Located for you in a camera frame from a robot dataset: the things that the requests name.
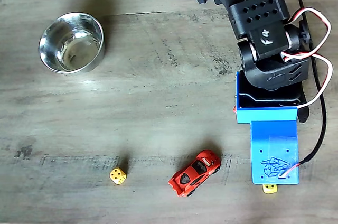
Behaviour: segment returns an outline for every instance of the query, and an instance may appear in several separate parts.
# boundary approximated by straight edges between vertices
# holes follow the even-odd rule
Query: wooden table
[[[290,11],[297,0],[286,0]],[[321,53],[335,65],[337,0],[305,0],[332,22]],[[73,11],[97,17],[107,52],[92,72],[50,72],[37,53],[44,29]],[[298,186],[253,185],[250,126],[236,123],[236,39],[210,0],[0,0],[0,222],[337,223],[338,78],[325,92],[326,139]],[[310,16],[314,40],[325,27]],[[318,63],[321,79],[325,65]],[[312,75],[304,84],[316,93]],[[299,157],[321,128],[319,103],[298,126]],[[171,176],[210,148],[221,171],[191,198]],[[108,174],[120,165],[123,185]]]

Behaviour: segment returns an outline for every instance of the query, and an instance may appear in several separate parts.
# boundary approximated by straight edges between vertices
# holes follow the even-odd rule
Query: yellow object
[[[127,175],[119,167],[116,167],[110,172],[109,177],[114,183],[122,184],[125,181]]]
[[[277,193],[277,185],[276,184],[263,184],[263,191],[266,194]]]

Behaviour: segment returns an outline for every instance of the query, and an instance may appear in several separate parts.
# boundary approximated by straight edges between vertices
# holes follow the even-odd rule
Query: toy car
[[[187,167],[168,181],[179,197],[189,197],[210,175],[217,173],[221,160],[211,150],[203,150]]]

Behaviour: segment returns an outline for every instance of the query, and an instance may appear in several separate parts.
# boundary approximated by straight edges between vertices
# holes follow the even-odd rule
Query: blue 3d-printed base
[[[251,168],[254,184],[298,184],[298,168],[280,176],[298,162],[297,108],[241,108],[236,77],[236,115],[251,124]]]

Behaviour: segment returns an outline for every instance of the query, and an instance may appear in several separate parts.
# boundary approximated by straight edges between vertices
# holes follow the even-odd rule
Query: metal bowl
[[[101,24],[85,13],[60,16],[44,31],[39,44],[42,62],[62,74],[94,69],[103,59],[104,49]]]

